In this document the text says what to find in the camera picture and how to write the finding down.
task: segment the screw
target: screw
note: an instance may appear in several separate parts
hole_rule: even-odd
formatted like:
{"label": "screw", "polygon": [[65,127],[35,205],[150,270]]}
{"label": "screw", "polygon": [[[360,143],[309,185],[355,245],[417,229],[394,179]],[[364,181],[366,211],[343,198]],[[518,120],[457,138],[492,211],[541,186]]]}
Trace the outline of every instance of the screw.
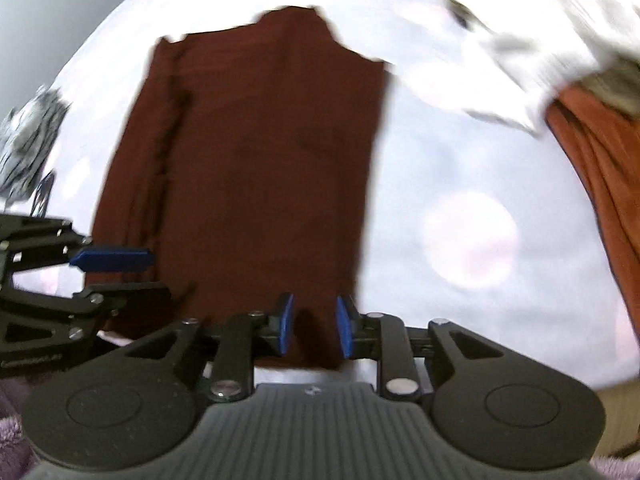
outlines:
{"label": "screw", "polygon": [[101,294],[92,294],[89,296],[89,301],[95,305],[100,305],[104,301],[104,296]]}
{"label": "screw", "polygon": [[392,394],[407,396],[418,391],[418,383],[406,377],[391,379],[386,384],[386,390]]}
{"label": "screw", "polygon": [[305,388],[305,393],[309,396],[316,396],[317,394],[322,393],[322,388],[318,388],[315,384],[313,386],[309,386]]}
{"label": "screw", "polygon": [[242,387],[238,381],[224,379],[211,385],[211,393],[220,400],[233,400],[242,393]]}
{"label": "screw", "polygon": [[83,337],[84,337],[84,330],[82,330],[80,327],[75,326],[71,330],[69,330],[69,339],[71,339],[71,341],[78,341],[78,340],[81,340]]}

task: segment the dark red cloth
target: dark red cloth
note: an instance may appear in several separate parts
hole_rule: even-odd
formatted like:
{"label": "dark red cloth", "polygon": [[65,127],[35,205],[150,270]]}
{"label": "dark red cloth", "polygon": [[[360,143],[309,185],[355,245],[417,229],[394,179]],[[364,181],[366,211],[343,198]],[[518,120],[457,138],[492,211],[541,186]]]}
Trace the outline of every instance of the dark red cloth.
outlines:
{"label": "dark red cloth", "polygon": [[640,335],[640,123],[581,86],[561,92],[546,122],[591,198],[611,270]]}
{"label": "dark red cloth", "polygon": [[110,328],[138,337],[181,317],[221,322],[289,291],[288,363],[335,367],[335,297],[354,289],[385,81],[384,64],[336,43],[313,9],[160,40],[92,232],[157,262],[88,281],[160,280],[178,302]]}

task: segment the purple fuzzy fabric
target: purple fuzzy fabric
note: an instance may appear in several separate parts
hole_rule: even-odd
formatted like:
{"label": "purple fuzzy fabric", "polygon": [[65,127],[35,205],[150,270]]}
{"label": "purple fuzzy fabric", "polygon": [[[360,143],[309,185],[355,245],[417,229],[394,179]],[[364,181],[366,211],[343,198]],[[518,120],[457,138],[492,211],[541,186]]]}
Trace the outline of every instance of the purple fuzzy fabric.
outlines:
{"label": "purple fuzzy fabric", "polygon": [[639,460],[600,457],[591,460],[591,466],[611,480],[640,480]]}
{"label": "purple fuzzy fabric", "polygon": [[0,380],[0,480],[18,480],[36,463],[19,416],[30,391],[25,379]]}

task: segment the folded towel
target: folded towel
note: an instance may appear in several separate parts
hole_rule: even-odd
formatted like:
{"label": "folded towel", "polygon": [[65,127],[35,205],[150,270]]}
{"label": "folded towel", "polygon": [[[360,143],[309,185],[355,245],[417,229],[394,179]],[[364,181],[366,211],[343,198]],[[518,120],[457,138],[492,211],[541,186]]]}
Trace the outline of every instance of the folded towel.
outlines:
{"label": "folded towel", "polygon": [[20,112],[0,123],[0,198],[5,208],[33,194],[68,105],[57,90],[40,87]]}

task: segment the black metal bracket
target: black metal bracket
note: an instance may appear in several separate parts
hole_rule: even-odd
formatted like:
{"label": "black metal bracket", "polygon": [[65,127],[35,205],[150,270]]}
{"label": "black metal bracket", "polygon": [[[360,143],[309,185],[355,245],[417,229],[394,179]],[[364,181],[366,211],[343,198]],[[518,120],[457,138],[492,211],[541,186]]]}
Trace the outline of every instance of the black metal bracket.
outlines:
{"label": "black metal bracket", "polygon": [[417,402],[423,396],[414,358],[433,357],[428,329],[407,328],[399,317],[361,315],[350,296],[339,296],[336,321],[347,359],[378,362],[377,392],[389,400]]}
{"label": "black metal bracket", "polygon": [[[254,359],[286,351],[291,314],[292,295],[283,294],[271,312],[222,327],[174,322],[38,387],[23,410],[25,432],[61,466],[114,470],[151,460],[181,442],[208,406],[254,392]],[[105,446],[132,438],[135,446]]]}
{"label": "black metal bracket", "polygon": [[21,290],[14,273],[69,263],[142,266],[148,251],[94,248],[65,219],[0,215],[0,378],[61,370],[94,355],[97,332],[124,308],[171,301],[161,283],[92,285],[71,298]]}

